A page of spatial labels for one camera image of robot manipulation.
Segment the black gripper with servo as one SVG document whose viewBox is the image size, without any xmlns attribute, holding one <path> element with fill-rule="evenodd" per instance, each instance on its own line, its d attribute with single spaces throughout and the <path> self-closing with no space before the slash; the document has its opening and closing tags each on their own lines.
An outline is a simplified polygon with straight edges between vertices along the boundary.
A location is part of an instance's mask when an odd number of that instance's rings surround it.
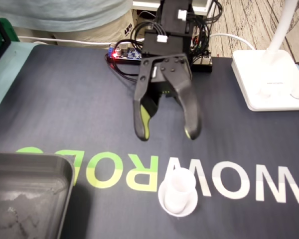
<svg viewBox="0 0 299 239">
<path fill-rule="evenodd" d="M 134 129 L 141 141 L 150 137 L 149 121 L 156 114 L 161 94 L 177 99 L 184 114 L 184 130 L 195 140 L 201 132 L 201 113 L 184 53 L 144 57 L 133 99 Z"/>
</svg>

